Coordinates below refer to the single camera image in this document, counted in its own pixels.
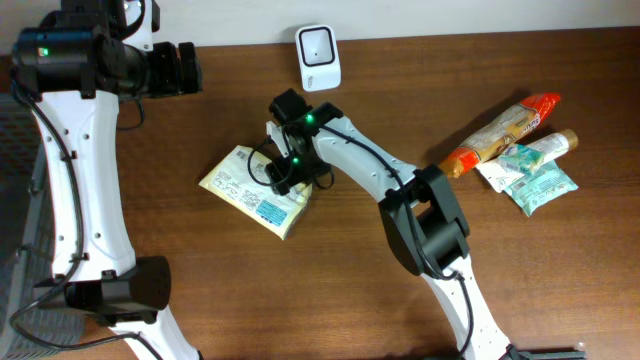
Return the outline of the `yellow white wipes packet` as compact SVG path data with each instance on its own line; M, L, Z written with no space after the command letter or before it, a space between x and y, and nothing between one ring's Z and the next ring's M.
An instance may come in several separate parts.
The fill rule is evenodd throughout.
M247 170L250 154L250 147L237 145L200 180L199 186L285 240L306 209L313 188L299 184L287 195L275 194L270 187L259 185L250 177Z

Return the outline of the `orange spaghetti pasta packet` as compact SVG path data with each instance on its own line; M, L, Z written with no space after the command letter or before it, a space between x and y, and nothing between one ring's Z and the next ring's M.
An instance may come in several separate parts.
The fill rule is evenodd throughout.
M491 160L538 128L561 99L559 93L541 93L519 101L467 137L439 168L447 177L458 178Z

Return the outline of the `teal snack bar packet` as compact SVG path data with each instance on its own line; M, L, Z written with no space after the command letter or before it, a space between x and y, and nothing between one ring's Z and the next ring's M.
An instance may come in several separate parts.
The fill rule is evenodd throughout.
M556 164L546 163L533 175L525 175L504 192L530 217L539 207L578 189L578 185Z

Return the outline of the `white tube with gold cap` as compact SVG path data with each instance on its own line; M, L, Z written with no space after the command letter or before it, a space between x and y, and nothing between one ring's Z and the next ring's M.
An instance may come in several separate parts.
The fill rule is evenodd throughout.
M574 150L578 146L578 144L579 139L577 134L571 129L565 129L560 132L545 136L524 146L542 152L544 154L542 165L544 165L551 161L555 161L557 158ZM514 181L525 176L525 174L519 173L517 171L511 171L502 167L497 163L497 157L477 165L476 169L488 181L493 190L497 193L500 193Z

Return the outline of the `small teal tissue pack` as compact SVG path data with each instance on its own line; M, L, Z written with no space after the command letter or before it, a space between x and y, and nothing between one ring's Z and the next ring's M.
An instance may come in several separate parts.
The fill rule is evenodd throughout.
M511 171L532 175L539 170L544 154L533 148L511 144L497 157L497 163Z

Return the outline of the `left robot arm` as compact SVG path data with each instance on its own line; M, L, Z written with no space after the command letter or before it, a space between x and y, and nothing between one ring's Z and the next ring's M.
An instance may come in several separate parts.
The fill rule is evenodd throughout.
M167 259L133 249L117 172L122 103L202 88L193 44L155 42L159 27L154 0L65 1L13 45L11 88L40 130L55 226L32 308L92 318L141 359L196 359L169 307Z

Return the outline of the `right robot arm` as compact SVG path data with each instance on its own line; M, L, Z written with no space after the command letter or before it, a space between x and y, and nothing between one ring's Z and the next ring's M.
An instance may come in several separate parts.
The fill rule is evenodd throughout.
M467 238L469 224L446 175L390 155L359 132L337 107L307 104L289 89L269 106L270 141L281 152L266 168L268 185L284 196L337 168L377 203L398 262L431 288L453 330L461 359L516 359L479 289Z

